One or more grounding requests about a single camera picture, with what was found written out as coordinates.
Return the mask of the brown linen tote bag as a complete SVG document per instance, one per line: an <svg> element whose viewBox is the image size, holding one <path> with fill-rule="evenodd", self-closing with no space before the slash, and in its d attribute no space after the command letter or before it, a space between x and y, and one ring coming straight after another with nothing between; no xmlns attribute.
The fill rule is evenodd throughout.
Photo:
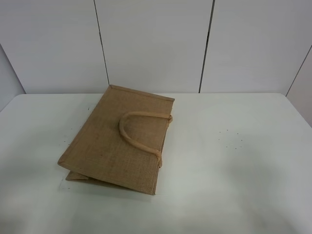
<svg viewBox="0 0 312 234"><path fill-rule="evenodd" d="M151 98L155 98L155 99L160 99L160 100L165 100L165 101L170 101L170 102L174 102L175 99L171 98L171 97L164 97L164 96L160 96L160 95L155 95L155 94L151 94L151 93L146 93L146 92L142 92L142 91L137 91L137 90L133 90L133 89L129 89L129 88L124 88L121 86L116 86L116 85L109 85L108 89L105 91L104 95L102 96L102 98L100 99L99 103L102 101L102 99L106 98L111 90L121 90L127 93L133 93L133 94L138 94L138 95L142 95L142 96L146 96L146 97L151 97ZM124 113L119 121L118 121L118 130L120 135L122 136L122 138L128 142L130 145L132 145L133 147L140 149L144 152L153 154L156 156L157 158L157 162L159 164L159 166L161 167L161 161L162 161L162 152L159 149L153 149L149 146L146 146L134 139L132 139L125 131L124 126L126 123L126 120L128 117L130 116L142 116L142 117L157 117L157 118L162 118L162 119L166 119L166 130L168 129L170 123L173 121L172 115L171 113L169 114L165 114L165 113L155 113L155 112L144 112L144 111L136 111L136 112L126 112Z"/></svg>

